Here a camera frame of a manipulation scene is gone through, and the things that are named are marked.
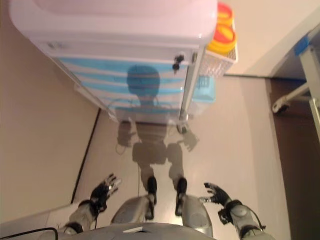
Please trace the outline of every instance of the wire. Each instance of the wire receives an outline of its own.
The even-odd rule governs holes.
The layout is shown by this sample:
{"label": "wire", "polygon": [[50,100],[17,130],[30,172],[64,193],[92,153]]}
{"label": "wire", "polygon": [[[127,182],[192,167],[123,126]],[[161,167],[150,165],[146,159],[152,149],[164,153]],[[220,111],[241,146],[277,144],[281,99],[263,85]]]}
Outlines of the wire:
{"label": "wire", "polygon": [[139,164],[136,164],[138,167],[138,197],[140,196],[140,168],[139,168]]}
{"label": "wire", "polygon": [[18,236],[22,236],[22,235],[26,235],[26,234],[32,234],[32,233],[41,232],[41,231],[46,231],[46,230],[54,231],[55,240],[58,240],[58,231],[54,227],[44,227],[44,228],[38,228],[38,229],[30,230],[30,231],[24,231],[24,232],[16,233],[13,235],[1,237],[0,240],[11,239],[14,237],[18,237]]}
{"label": "wire", "polygon": [[258,221],[258,224],[259,224],[260,229],[261,229],[262,231],[263,231],[264,229],[266,229],[266,226],[261,224],[261,221],[260,221],[258,215],[257,215],[250,207],[248,207],[248,206],[246,206],[246,205],[243,205],[243,206],[246,207],[247,209],[249,209],[249,210],[254,214],[256,220]]}

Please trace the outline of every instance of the blue striped drawer front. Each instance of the blue striped drawer front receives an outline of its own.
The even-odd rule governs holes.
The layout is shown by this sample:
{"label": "blue striped drawer front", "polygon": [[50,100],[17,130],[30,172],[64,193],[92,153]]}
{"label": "blue striped drawer front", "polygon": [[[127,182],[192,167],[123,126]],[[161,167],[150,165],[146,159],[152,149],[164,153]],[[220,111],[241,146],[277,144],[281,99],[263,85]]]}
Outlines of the blue striped drawer front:
{"label": "blue striped drawer front", "polygon": [[[89,79],[100,80],[103,82],[109,83],[118,83],[118,84],[127,84],[127,76],[116,76],[110,74],[98,74],[98,73],[89,73],[89,72],[73,72],[77,77],[85,77]],[[172,83],[181,83],[183,86],[185,82],[184,78],[160,78],[160,85],[172,84]],[[142,77],[139,81],[139,85],[154,85],[157,84],[157,79],[155,77]]]}
{"label": "blue striped drawer front", "polygon": [[122,104],[128,104],[128,105],[151,105],[151,106],[178,106],[180,103],[178,101],[147,101],[147,100],[138,100],[138,99],[126,99],[126,98],[112,98],[112,97],[100,97],[101,100],[106,100],[110,103],[122,103]]}
{"label": "blue striped drawer front", "polygon": [[[131,94],[129,88],[127,86],[116,86],[116,85],[108,85],[102,83],[91,83],[91,82],[82,82],[82,85],[86,88],[102,90],[105,92],[118,93],[118,94]],[[183,93],[183,88],[152,88],[152,87],[144,87],[144,86],[134,86],[132,87],[134,91],[139,96],[146,95],[171,95],[171,94],[179,94]]]}
{"label": "blue striped drawer front", "polygon": [[[75,58],[75,57],[59,57],[61,62],[73,64],[80,67],[92,68],[97,70],[113,71],[118,73],[127,73],[132,71],[134,66],[148,66],[156,69],[159,73],[173,72],[172,64],[169,63],[153,63],[153,62],[134,62],[134,61],[120,61],[120,60],[106,60],[106,59],[91,59],[91,58]],[[149,73],[149,68],[139,68],[139,73]],[[186,65],[181,65],[180,69],[185,69]]]}
{"label": "blue striped drawer front", "polygon": [[174,108],[160,108],[160,107],[123,107],[123,106],[110,106],[110,109],[121,110],[128,113],[138,114],[169,114],[178,113],[180,109]]}

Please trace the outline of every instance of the blue tape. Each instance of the blue tape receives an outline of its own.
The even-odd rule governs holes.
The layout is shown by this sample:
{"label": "blue tape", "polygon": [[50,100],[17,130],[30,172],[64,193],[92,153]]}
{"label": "blue tape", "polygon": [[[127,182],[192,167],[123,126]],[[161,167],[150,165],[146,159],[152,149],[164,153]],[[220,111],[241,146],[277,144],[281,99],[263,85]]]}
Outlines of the blue tape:
{"label": "blue tape", "polygon": [[310,41],[309,41],[308,35],[305,35],[294,45],[293,47],[294,54],[296,56],[299,56],[301,53],[303,53],[307,49],[309,44],[310,44]]}

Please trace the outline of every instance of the plastic storage unit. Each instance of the plastic storage unit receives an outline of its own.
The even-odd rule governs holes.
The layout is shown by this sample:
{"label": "plastic storage unit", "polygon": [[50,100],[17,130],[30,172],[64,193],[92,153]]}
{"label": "plastic storage unit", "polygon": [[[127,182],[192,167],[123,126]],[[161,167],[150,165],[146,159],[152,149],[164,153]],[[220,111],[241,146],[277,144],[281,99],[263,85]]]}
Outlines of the plastic storage unit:
{"label": "plastic storage unit", "polygon": [[16,28],[113,119],[187,121],[216,0],[11,0],[9,11]]}

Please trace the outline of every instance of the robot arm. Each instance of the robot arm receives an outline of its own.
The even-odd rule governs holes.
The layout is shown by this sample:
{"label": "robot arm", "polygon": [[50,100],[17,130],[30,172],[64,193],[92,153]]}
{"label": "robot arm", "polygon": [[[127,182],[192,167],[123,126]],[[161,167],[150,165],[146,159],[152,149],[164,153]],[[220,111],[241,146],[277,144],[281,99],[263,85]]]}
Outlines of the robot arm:
{"label": "robot arm", "polygon": [[[212,197],[201,197],[200,200],[207,203],[221,204],[223,209],[218,212],[220,221],[225,225],[232,223],[241,240],[275,240],[271,235],[264,232],[265,226],[262,226],[257,215],[239,200],[231,200],[229,195],[217,185],[206,182],[204,186]],[[253,220],[251,212],[254,213],[258,224]]]}
{"label": "robot arm", "polygon": [[90,199],[79,204],[78,209],[71,214],[69,222],[64,226],[63,232],[69,235],[90,230],[91,224],[97,219],[99,213],[107,209],[107,200],[118,190],[121,179],[110,174],[91,193]]}

